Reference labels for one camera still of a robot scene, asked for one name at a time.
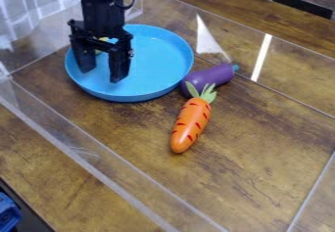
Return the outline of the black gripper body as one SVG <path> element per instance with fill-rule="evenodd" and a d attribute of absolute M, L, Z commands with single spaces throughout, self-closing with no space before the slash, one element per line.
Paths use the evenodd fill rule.
<path fill-rule="evenodd" d="M 107 37 L 111 50 L 131 50 L 132 34 L 124 30 L 124 12 L 132 7 L 134 1 L 128 5 L 123 0 L 80 0 L 83 19 L 71 20 L 70 40 L 72 38 L 84 39 L 94 45 L 99 38 Z"/>

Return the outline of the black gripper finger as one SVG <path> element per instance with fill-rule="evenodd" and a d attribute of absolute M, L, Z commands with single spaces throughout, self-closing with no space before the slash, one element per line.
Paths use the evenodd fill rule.
<path fill-rule="evenodd" d="M 111 50 L 108 52 L 110 82 L 116 83 L 128 76 L 132 50 Z"/>
<path fill-rule="evenodd" d="M 96 67 L 96 50 L 84 39 L 71 39 L 72 51 L 82 73 L 87 73 Z"/>

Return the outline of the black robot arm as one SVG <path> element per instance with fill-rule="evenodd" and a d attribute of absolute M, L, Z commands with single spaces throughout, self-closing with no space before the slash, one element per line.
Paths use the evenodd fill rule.
<path fill-rule="evenodd" d="M 108 54 L 110 82 L 120 81 L 130 72 L 134 35 L 124 30 L 124 11 L 134 5 L 123 0 L 82 0 L 82 21 L 70 20 L 70 41 L 79 69 L 90 72 L 98 65 L 96 51 Z"/>

